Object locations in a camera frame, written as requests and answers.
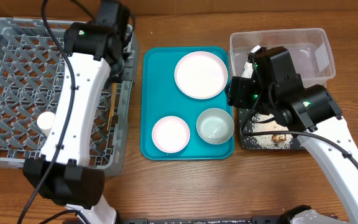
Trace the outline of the white paper napkin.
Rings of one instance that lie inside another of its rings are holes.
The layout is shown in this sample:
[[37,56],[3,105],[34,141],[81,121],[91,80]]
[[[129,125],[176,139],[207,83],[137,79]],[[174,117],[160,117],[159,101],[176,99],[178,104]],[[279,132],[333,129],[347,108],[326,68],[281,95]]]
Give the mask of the white paper napkin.
[[252,74],[254,72],[254,64],[252,62],[251,56],[253,56],[253,54],[260,52],[262,50],[265,50],[265,47],[262,47],[260,45],[256,45],[255,47],[253,47],[251,49],[250,53],[248,54],[247,61],[244,65],[244,71],[241,75],[242,78],[252,78]]

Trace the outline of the grey green bowl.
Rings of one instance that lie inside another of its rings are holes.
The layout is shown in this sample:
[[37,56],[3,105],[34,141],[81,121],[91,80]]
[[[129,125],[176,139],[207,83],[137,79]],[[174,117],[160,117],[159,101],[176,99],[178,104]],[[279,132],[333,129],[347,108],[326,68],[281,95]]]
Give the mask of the grey green bowl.
[[223,144],[234,134],[234,121],[227,111],[210,108],[198,116],[196,130],[205,142]]

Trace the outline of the brown food scrap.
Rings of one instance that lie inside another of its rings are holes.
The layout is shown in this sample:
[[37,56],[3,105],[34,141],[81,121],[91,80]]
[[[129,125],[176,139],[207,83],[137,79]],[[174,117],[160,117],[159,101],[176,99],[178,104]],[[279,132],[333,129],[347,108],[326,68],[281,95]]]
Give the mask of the brown food scrap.
[[286,135],[285,134],[273,134],[272,135],[272,141],[275,144],[281,143],[281,142],[285,142],[287,140]]

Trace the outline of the wooden chopstick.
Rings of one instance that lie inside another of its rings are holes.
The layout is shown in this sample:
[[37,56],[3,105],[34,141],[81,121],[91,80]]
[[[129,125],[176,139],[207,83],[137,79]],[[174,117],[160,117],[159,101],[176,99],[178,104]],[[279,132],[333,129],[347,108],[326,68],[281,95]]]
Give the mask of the wooden chopstick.
[[117,83],[111,84],[111,101],[110,101],[110,110],[109,110],[109,118],[108,118],[108,125],[107,125],[107,131],[109,131],[111,127],[111,122],[114,117],[114,107],[116,102],[116,92],[117,92]]

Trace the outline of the white paper cup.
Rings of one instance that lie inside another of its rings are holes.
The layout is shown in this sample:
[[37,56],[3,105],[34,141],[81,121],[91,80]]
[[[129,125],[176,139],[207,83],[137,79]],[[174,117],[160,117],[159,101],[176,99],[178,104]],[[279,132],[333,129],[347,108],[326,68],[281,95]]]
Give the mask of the white paper cup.
[[37,118],[37,126],[46,137],[48,137],[51,132],[54,120],[55,113],[51,111],[43,112]]

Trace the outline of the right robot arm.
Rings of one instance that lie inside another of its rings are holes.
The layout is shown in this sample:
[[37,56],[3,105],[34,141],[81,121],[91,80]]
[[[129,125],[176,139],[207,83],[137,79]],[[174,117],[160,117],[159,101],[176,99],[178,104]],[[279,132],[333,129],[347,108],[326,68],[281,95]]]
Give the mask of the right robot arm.
[[290,134],[315,159],[343,204],[349,221],[358,223],[358,147],[337,102],[322,85],[304,87],[289,51],[260,48],[249,54],[250,78],[231,78],[225,87],[227,103],[249,111],[241,126],[256,113],[273,115],[286,129],[269,135]]

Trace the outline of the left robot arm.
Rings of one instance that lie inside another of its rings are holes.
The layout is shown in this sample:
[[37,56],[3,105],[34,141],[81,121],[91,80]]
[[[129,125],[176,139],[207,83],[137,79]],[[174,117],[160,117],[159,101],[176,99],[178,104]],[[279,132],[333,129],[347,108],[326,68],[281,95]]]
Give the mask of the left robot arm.
[[135,17],[119,1],[102,1],[89,22],[74,22],[57,44],[65,60],[63,86],[38,159],[26,159],[23,174],[34,195],[76,214],[83,223],[116,223],[117,211],[103,197],[105,174],[90,167],[90,137],[101,92],[122,81]]

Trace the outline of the black rectangular tray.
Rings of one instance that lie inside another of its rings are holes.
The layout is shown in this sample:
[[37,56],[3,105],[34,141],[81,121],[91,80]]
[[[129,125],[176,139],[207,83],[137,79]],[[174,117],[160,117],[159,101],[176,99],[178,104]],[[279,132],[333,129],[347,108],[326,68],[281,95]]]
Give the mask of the black rectangular tray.
[[[245,131],[247,133],[257,133],[264,131],[287,131],[288,128],[277,124],[275,121],[269,121],[273,115],[255,114],[253,118],[246,124]],[[287,140],[275,144],[272,141],[272,135],[263,136],[244,136],[239,134],[240,144],[245,149],[251,150],[301,150],[302,147],[296,138],[292,135],[286,135]]]

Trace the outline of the large white round plate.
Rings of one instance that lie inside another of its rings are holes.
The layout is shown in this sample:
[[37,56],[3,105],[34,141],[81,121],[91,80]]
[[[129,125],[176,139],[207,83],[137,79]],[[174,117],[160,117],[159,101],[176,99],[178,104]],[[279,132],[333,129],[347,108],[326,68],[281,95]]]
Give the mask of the large white round plate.
[[175,83],[186,96],[197,100],[213,98],[223,91],[229,74],[222,59],[211,52],[186,54],[177,63]]

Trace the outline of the clear plastic bin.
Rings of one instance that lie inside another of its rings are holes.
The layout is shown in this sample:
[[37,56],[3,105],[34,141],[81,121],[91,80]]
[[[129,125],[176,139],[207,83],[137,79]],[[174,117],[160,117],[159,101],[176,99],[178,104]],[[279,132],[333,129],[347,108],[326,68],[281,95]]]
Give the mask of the clear plastic bin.
[[232,76],[242,75],[248,53],[257,45],[268,49],[285,47],[306,88],[315,84],[326,86],[326,82],[336,75],[333,53],[325,31],[309,28],[233,33],[229,48]]

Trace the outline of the teal plastic serving tray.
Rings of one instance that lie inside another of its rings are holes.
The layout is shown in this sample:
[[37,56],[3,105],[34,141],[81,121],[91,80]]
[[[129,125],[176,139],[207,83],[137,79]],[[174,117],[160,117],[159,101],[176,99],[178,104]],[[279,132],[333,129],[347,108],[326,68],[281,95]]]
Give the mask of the teal plastic serving tray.
[[[207,100],[186,96],[177,87],[174,71],[186,54],[196,51],[211,52],[229,65],[227,53],[216,46],[156,47],[147,51],[143,61],[142,106],[140,122],[140,150],[154,161],[225,159],[235,148],[234,137],[222,144],[209,144],[202,140],[196,130],[198,116],[206,109],[219,108],[232,114],[224,92]],[[155,123],[166,116],[177,116],[190,128],[190,141],[177,153],[160,151],[152,140]]]

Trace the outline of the small white pink saucer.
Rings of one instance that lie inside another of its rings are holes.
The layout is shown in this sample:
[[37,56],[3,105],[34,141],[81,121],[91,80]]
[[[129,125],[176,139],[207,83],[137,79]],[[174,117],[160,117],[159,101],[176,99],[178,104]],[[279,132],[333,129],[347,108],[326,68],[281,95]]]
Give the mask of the small white pink saucer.
[[152,129],[152,141],[158,150],[167,154],[182,151],[190,141],[187,123],[177,116],[159,119]]

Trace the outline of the grey plastic dish rack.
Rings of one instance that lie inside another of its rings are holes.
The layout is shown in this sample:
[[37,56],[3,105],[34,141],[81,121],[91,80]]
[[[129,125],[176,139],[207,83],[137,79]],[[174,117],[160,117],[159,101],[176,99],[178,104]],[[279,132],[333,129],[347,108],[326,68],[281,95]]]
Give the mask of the grey plastic dish rack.
[[[38,19],[0,18],[0,167],[20,169],[39,156],[46,137],[36,120],[55,111],[65,62],[55,43],[62,42],[70,22],[50,21],[49,35]],[[89,146],[89,164],[107,177],[121,173],[129,125],[127,114],[137,75],[139,41],[134,37],[117,85],[114,117],[107,131],[111,89],[101,92]]]

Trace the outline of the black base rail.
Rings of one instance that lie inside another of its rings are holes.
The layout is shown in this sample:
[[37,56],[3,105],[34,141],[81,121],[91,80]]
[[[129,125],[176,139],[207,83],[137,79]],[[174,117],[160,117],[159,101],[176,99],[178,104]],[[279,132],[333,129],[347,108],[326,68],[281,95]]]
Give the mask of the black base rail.
[[205,219],[162,219],[149,220],[147,218],[118,217],[119,224],[281,224],[281,223],[338,223],[347,222],[339,220],[336,216],[319,214],[308,205],[299,205],[281,215],[259,215],[250,218],[205,218]]

